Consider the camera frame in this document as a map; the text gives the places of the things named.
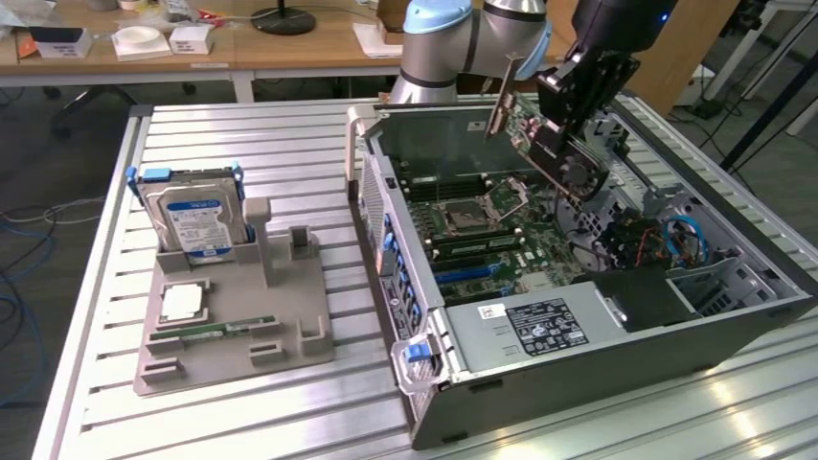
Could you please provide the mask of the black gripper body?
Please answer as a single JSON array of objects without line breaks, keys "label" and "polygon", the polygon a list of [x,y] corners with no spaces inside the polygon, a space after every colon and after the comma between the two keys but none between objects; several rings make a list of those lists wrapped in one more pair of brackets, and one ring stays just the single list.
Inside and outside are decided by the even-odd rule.
[{"label": "black gripper body", "polygon": [[677,4],[677,0],[579,0],[571,17],[574,49],[582,53],[646,51]]}]

